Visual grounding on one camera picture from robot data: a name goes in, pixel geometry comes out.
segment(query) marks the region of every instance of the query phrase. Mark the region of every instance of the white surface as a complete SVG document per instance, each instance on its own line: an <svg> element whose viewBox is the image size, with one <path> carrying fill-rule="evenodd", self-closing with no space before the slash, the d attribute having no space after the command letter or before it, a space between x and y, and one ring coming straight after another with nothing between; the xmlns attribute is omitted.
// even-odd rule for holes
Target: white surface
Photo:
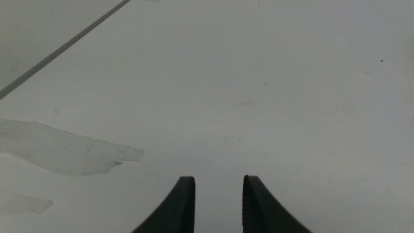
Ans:
<svg viewBox="0 0 414 233"><path fill-rule="evenodd" d="M314 232L412 232L413 10L404 0L128 3L4 98L0 118L144 158L70 178L4 157L0 187L55 204L0 226L128 232L193 175L196 232L239 233L250 174Z"/></svg>
<svg viewBox="0 0 414 233"><path fill-rule="evenodd" d="M0 89L62 46L119 0L2 0Z"/></svg>

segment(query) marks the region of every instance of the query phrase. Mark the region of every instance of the smudge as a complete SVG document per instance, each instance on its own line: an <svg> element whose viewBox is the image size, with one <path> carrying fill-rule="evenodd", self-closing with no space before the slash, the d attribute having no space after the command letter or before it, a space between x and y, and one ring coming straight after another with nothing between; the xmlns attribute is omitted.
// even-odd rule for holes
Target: smudge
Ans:
<svg viewBox="0 0 414 233"><path fill-rule="evenodd" d="M215 120L205 121L204 124L219 124L221 122L222 122L221 120L215 119Z"/></svg>
<svg viewBox="0 0 414 233"><path fill-rule="evenodd" d="M51 200L0 190L0 214L41 214L52 205L54 202Z"/></svg>
<svg viewBox="0 0 414 233"><path fill-rule="evenodd" d="M0 153L68 176L107 173L121 162L139 161L144 151L41 124L0 119Z"/></svg>
<svg viewBox="0 0 414 233"><path fill-rule="evenodd" d="M12 69L10 70L10 73L13 73L13 72L17 73L17 71L19 69L19 65L20 64L18 62L15 62L12 66Z"/></svg>
<svg viewBox="0 0 414 233"><path fill-rule="evenodd" d="M144 1L147 1L147 2L155 2L155 3L160 3L161 2L161 0L144 0Z"/></svg>
<svg viewBox="0 0 414 233"><path fill-rule="evenodd" d="M254 102L240 102L239 103L239 105L245 106L245 107L253 106L254 104L255 104Z"/></svg>

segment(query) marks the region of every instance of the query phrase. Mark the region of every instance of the adhesive patch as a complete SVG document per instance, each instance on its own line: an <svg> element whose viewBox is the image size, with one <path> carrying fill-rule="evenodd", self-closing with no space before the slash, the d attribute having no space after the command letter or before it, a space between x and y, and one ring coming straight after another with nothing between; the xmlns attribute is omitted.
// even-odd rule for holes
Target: adhesive patch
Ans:
<svg viewBox="0 0 414 233"><path fill-rule="evenodd" d="M68 176L107 173L143 150L93 139L41 124L0 119L0 153Z"/></svg>
<svg viewBox="0 0 414 233"><path fill-rule="evenodd" d="M41 214L53 204L54 202L51 200L0 190L0 214Z"/></svg>

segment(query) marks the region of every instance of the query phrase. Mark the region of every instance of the dark line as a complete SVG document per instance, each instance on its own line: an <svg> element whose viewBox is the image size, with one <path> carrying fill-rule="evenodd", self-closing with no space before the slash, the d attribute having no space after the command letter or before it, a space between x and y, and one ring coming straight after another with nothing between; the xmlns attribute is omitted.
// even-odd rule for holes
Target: dark line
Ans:
<svg viewBox="0 0 414 233"><path fill-rule="evenodd" d="M123 0L122 2L120 2L118 5L116 5L114 8L112 8L106 14L102 15L99 19L97 19L95 22L93 22L87 28L83 29L80 33L78 33L76 36L74 36L72 39L70 39L64 45L62 45L61 47L56 49L50 55L48 55L43 60L41 60L39 63L37 63L35 66L33 66L26 73L22 74L20 77L18 77L13 82L11 82L9 85L7 85L5 88L0 90L0 100L3 99L4 97L6 97L6 95L8 95L14 89L19 87L22 83L27 81L31 76L33 76L35 73L37 73L43 67L45 67L51 61L53 61L53 59L55 59L59 55L61 55L64 51L66 51L66 49L70 48L73 44L75 44L78 40L80 40L82 37L84 37L86 34L88 34L90 31L92 31L95 27L97 27L103 21L108 19L108 17L110 17L113 13L115 13L117 10L119 10L121 7L123 7L129 1L131 1L131 0Z"/></svg>

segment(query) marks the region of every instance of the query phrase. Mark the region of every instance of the tape residue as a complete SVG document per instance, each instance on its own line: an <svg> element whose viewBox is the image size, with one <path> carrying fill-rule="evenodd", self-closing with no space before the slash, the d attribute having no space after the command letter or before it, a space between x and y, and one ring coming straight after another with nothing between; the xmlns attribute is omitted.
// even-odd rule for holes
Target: tape residue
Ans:
<svg viewBox="0 0 414 233"><path fill-rule="evenodd" d="M51 200L0 190L0 214L41 214L53 204L54 202Z"/></svg>
<svg viewBox="0 0 414 233"><path fill-rule="evenodd" d="M0 119L0 153L68 176L107 173L123 161L139 161L144 151L93 139L38 122Z"/></svg>

